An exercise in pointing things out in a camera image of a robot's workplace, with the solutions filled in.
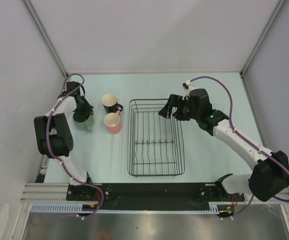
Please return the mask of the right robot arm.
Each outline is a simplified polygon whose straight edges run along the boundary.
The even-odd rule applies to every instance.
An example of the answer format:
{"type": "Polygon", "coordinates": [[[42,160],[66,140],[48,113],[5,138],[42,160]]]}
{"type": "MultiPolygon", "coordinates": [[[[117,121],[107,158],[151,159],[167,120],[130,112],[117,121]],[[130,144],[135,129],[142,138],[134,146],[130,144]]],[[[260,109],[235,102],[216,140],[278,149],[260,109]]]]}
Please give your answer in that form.
{"type": "Polygon", "coordinates": [[[203,131],[227,144],[250,167],[251,175],[229,174],[221,179],[215,188],[219,200],[226,201],[233,193],[249,191],[266,202],[289,187],[287,155],[281,150],[273,152],[238,133],[230,125],[229,117],[213,108],[205,89],[191,90],[186,96],[170,95],[158,114],[165,119],[195,120],[203,131]]]}

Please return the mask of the black cup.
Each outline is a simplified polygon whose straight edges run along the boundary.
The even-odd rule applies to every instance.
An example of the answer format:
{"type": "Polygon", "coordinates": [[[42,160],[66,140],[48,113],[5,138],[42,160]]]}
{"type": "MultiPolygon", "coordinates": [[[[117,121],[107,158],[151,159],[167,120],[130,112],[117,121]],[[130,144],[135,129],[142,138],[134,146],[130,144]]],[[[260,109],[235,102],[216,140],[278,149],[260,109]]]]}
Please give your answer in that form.
{"type": "Polygon", "coordinates": [[[101,104],[107,114],[123,111],[123,106],[118,103],[117,96],[112,93],[104,95],[101,99],[101,104]]]}

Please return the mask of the small clear faceted glass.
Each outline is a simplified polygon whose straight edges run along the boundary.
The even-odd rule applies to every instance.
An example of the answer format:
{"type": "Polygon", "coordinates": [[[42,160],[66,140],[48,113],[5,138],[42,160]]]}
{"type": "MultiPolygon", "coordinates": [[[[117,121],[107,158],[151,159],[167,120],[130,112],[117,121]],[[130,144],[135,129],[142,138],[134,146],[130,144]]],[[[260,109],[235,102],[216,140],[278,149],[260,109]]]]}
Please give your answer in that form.
{"type": "Polygon", "coordinates": [[[218,111],[221,111],[221,112],[224,111],[223,106],[220,105],[220,104],[213,104],[212,106],[213,106],[213,109],[214,109],[214,110],[218,110],[218,111]]]}

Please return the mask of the green ceramic cup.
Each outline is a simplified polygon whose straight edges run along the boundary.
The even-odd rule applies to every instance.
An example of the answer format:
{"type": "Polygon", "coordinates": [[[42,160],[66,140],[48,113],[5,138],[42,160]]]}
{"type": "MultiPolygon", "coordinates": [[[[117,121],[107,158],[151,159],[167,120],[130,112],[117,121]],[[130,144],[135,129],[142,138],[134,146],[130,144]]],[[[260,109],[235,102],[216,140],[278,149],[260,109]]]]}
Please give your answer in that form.
{"type": "Polygon", "coordinates": [[[91,132],[93,130],[94,116],[92,114],[81,115],[75,112],[72,118],[73,118],[74,125],[78,129],[85,130],[88,132],[91,132]]]}

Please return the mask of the pink mug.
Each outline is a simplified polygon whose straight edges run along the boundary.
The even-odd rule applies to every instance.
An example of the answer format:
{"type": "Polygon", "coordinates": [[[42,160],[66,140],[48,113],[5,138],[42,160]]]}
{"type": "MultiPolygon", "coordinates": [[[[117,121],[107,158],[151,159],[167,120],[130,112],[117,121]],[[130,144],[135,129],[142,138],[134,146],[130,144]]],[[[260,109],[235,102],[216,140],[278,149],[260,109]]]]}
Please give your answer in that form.
{"type": "Polygon", "coordinates": [[[121,111],[117,110],[116,112],[111,112],[108,113],[105,117],[104,117],[104,124],[107,128],[107,130],[111,133],[111,134],[118,134],[121,130],[122,127],[122,123],[121,123],[121,111]]]}

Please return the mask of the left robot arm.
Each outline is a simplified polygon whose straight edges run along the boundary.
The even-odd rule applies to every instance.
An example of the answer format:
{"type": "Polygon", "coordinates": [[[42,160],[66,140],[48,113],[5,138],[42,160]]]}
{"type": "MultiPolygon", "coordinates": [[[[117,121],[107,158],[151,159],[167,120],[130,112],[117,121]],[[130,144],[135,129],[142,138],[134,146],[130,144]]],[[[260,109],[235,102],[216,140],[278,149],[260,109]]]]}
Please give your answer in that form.
{"type": "Polygon", "coordinates": [[[95,194],[90,175],[70,156],[74,138],[68,124],[72,119],[78,127],[90,131],[94,107],[85,98],[81,83],[70,81],[57,97],[55,106],[45,115],[34,118],[37,148],[40,154],[54,159],[69,178],[69,184],[78,186],[77,193],[84,200],[95,194]]]}

